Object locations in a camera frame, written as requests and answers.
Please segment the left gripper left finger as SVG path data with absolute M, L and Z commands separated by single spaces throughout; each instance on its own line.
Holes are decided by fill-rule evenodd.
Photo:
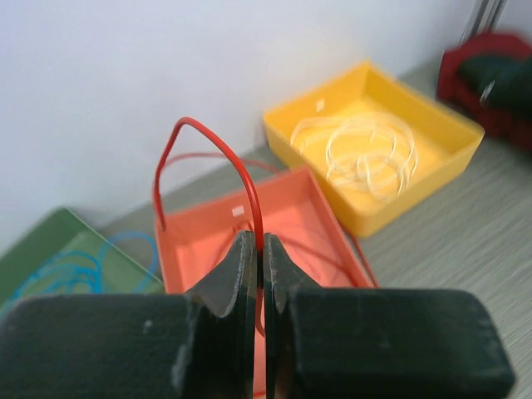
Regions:
M 56 294 L 1 321 L 4 398 L 250 398 L 257 250 L 237 234 L 181 294 Z

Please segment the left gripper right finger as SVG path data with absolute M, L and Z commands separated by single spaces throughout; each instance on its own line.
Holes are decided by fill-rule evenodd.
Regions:
M 263 271 L 269 398 L 505 398 L 514 387 L 472 293 L 325 288 L 272 234 Z

